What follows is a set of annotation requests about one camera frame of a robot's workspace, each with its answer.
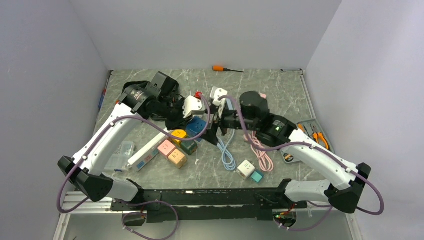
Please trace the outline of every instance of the white wall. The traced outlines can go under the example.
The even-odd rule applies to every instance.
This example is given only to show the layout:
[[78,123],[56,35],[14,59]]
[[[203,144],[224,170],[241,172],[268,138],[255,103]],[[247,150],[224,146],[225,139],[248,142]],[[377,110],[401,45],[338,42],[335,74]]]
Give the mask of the white wall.
[[341,0],[71,0],[112,70],[305,68]]
[[57,162],[93,134],[106,77],[68,0],[0,1],[0,239],[52,239]]
[[[344,0],[306,72],[336,153],[372,167],[365,239],[424,239],[424,2]],[[361,207],[378,210],[368,187]]]

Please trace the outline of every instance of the yellow cube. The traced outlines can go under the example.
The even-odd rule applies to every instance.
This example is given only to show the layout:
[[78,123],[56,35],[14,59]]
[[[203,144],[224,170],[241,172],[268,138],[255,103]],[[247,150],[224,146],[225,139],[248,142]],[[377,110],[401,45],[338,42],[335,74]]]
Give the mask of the yellow cube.
[[171,163],[175,164],[177,168],[181,168],[186,162],[187,157],[180,150],[175,149],[169,156],[168,159]]
[[[181,130],[181,129],[177,129],[177,130],[173,131],[173,132],[171,133],[171,135],[172,135],[172,136],[175,136],[175,137],[178,137],[178,138],[182,138],[182,139],[187,138],[187,132],[186,132],[186,131],[184,131],[184,130]],[[173,141],[176,145],[178,145],[178,147],[180,147],[180,146],[181,146],[181,140],[173,139],[173,138],[171,138],[171,139],[172,139],[172,141]]]

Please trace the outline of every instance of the pink cable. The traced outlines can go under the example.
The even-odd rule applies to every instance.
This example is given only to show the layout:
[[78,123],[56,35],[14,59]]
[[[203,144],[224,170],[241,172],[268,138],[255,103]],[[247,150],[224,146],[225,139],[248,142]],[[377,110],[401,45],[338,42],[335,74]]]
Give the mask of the pink cable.
[[[256,132],[252,131],[251,134],[249,134],[250,138],[252,139],[254,144],[263,148],[264,146],[262,146],[261,142],[256,138],[255,134],[256,134]],[[246,135],[243,135],[243,138],[244,138],[245,141],[249,141],[247,139]],[[252,151],[254,152],[254,154],[256,155],[256,157],[259,161],[260,169],[263,172],[271,172],[274,169],[274,163],[271,160],[270,156],[268,156],[267,152],[266,151],[260,151],[256,148],[254,148],[252,144],[250,145],[250,148],[252,149]]]

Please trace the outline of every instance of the robotic arm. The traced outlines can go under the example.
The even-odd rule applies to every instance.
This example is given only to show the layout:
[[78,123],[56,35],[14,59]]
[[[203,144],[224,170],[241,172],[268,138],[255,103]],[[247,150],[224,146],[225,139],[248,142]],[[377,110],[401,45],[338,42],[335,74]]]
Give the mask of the robotic arm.
[[[278,188],[271,191],[272,198],[284,203],[282,206],[300,201],[317,201],[330,203],[344,213],[355,212],[365,183],[353,173],[367,179],[371,172],[368,165],[355,165],[329,152],[294,123],[270,113],[267,100],[257,92],[249,91],[240,96],[239,112],[228,110],[223,99],[226,94],[222,88],[214,88],[210,95],[212,105],[209,107],[204,98],[203,104],[193,96],[182,98],[178,95],[177,81],[158,72],[152,82],[143,87],[126,87],[110,117],[94,137],[73,157],[63,156],[58,166],[67,179],[93,202],[110,197],[131,204],[144,203],[145,190],[141,186],[130,179],[123,180],[103,172],[115,149],[140,121],[147,122],[146,119],[153,114],[166,119],[167,129],[173,130],[185,129],[192,115],[203,114],[207,110],[209,122],[206,132],[201,135],[206,141],[217,144],[218,128],[223,135],[227,129],[257,131],[256,136],[263,144],[270,147],[287,144],[284,152],[296,156],[326,178],[305,182],[284,179]],[[243,116],[245,127],[240,122],[240,115]],[[292,143],[305,143],[310,147]],[[347,170],[329,155],[343,162]]]

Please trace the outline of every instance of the orange pliers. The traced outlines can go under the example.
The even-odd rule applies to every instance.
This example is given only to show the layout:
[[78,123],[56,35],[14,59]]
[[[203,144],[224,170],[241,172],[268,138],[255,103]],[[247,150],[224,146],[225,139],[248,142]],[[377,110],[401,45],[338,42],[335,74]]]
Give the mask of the orange pliers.
[[312,129],[312,138],[315,140],[315,142],[319,143],[319,140],[325,144],[325,148],[330,150],[329,143],[327,142],[326,138],[324,137],[322,132],[317,131],[317,127],[315,125],[310,125],[310,128]]

